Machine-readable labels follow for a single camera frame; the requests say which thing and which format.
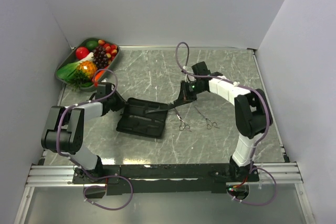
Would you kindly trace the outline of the black zipper tool case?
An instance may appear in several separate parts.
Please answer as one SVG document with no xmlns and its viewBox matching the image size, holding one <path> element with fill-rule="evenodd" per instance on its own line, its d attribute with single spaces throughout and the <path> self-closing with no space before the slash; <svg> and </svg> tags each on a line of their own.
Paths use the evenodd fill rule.
<svg viewBox="0 0 336 224">
<path fill-rule="evenodd" d="M 121 119 L 117 123 L 116 130 L 142 137 L 161 138 L 165 128 L 167 112 L 146 114 L 145 111 L 167 104 L 136 98 L 128 98 L 127 103 Z"/>
</svg>

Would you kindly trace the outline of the silver scissors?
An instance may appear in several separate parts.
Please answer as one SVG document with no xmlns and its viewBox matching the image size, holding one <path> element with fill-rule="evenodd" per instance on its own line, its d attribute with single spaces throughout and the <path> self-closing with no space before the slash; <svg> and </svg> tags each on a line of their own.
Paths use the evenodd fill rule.
<svg viewBox="0 0 336 224">
<path fill-rule="evenodd" d="M 179 125 L 178 129 L 180 131 L 187 130 L 187 131 L 191 132 L 190 126 L 182 119 L 181 115 L 179 114 L 179 112 L 178 112 L 178 110 L 176 108 L 174 108 L 174 112 L 175 112 L 177 118 L 180 121 L 180 125 Z"/>
<path fill-rule="evenodd" d="M 197 110 L 197 112 L 203 117 L 203 119 L 206 121 L 206 128 L 208 130 L 211 130 L 212 128 L 218 129 L 219 126 L 215 121 L 211 121 L 206 115 L 204 115 L 196 106 L 194 108 Z"/>
</svg>

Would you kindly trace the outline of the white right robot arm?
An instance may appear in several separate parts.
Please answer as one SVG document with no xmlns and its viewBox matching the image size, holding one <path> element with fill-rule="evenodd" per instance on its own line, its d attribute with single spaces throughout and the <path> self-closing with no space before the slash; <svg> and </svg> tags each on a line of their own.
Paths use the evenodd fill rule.
<svg viewBox="0 0 336 224">
<path fill-rule="evenodd" d="M 229 168 L 229 175 L 235 181 L 243 180 L 248 174 L 247 167 L 253 167 L 257 145 L 266 137 L 272 125 L 265 93 L 261 89 L 243 87 L 218 72 L 212 73 L 203 61 L 192 66 L 192 73 L 187 72 L 185 67 L 182 72 L 194 80 L 181 81 L 178 98 L 169 104 L 169 109 L 192 103 L 197 100 L 198 94 L 205 91 L 232 104 L 239 137 L 231 157 L 234 165 Z"/>
</svg>

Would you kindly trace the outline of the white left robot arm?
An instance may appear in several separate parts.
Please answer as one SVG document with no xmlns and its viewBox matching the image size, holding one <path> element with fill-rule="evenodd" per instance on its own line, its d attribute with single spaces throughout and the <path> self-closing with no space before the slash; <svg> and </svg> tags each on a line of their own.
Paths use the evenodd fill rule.
<svg viewBox="0 0 336 224">
<path fill-rule="evenodd" d="M 41 136 L 43 149 L 69 159 L 92 183 L 104 179 L 101 158 L 83 144 L 85 122 L 119 111 L 126 100 L 117 92 L 117 86 L 101 83 L 97 92 L 85 102 L 71 106 L 52 106 Z"/>
</svg>

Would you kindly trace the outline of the black handled razor comb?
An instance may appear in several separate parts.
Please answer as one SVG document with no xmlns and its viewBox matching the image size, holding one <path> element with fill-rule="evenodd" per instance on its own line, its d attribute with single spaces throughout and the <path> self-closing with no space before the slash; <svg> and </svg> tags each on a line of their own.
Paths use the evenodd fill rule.
<svg viewBox="0 0 336 224">
<path fill-rule="evenodd" d="M 148 110 L 145 111 L 145 113 L 146 114 L 151 114 L 151 113 L 167 112 L 167 111 L 169 111 L 173 108 L 175 108 L 175 105 L 168 104 L 168 105 L 159 106 L 156 109 L 148 109 Z"/>
</svg>

